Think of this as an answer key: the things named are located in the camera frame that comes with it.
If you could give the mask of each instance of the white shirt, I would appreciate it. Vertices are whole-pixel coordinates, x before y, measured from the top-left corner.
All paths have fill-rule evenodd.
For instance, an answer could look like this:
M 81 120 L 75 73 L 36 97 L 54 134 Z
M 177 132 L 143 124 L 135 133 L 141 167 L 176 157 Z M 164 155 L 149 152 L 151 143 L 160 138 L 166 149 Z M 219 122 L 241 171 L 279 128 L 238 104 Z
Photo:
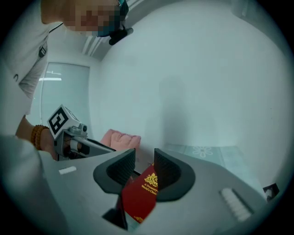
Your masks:
M 41 0 L 34 1 L 20 16 L 7 35 L 0 56 L 13 79 L 33 100 L 39 78 L 47 64 L 49 25 L 41 20 Z

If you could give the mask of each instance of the wooden bead bracelet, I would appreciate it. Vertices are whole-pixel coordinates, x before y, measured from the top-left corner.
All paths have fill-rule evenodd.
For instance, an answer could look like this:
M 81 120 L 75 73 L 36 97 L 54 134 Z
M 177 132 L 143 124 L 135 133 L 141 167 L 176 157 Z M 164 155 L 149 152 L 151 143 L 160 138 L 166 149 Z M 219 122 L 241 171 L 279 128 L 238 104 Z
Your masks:
M 41 133 L 44 129 L 49 129 L 49 128 L 43 125 L 36 125 L 33 128 L 33 131 L 31 134 L 31 142 L 37 150 L 41 150 L 41 147 L 40 147 Z

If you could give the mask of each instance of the gold emblem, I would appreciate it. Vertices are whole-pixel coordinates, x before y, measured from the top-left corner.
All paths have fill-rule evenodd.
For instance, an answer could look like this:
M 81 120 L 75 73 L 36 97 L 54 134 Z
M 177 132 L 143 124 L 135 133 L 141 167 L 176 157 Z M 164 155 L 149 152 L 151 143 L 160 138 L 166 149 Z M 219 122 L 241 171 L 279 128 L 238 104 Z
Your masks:
M 152 175 L 148 175 L 147 178 L 145 178 L 145 181 L 153 185 L 154 187 L 158 187 L 157 176 L 155 175 L 155 173 L 152 173 Z
M 142 219 L 141 217 L 134 216 L 134 218 L 135 218 L 139 223 L 142 223 L 142 222 L 143 222 L 143 219 Z

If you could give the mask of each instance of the red passport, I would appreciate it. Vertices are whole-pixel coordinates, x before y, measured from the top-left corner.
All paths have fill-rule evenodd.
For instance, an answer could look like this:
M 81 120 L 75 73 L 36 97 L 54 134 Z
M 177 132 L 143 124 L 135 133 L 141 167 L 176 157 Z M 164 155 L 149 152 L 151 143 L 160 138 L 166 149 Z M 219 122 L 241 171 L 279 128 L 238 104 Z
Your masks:
M 157 175 L 152 164 L 134 182 L 124 187 L 124 211 L 138 223 L 142 223 L 155 207 L 157 192 Z

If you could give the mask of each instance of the white tag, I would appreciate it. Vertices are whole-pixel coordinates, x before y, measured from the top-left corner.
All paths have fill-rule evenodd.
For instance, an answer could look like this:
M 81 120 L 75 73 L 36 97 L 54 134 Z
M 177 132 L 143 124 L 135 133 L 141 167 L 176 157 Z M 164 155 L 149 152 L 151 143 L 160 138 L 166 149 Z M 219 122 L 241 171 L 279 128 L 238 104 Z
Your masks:
M 64 168 L 64 169 L 60 169 L 59 173 L 60 174 L 67 174 L 67 173 L 71 173 L 71 172 L 76 171 L 76 170 L 77 170 L 77 168 L 72 166 L 72 167 L 67 167 L 67 168 Z

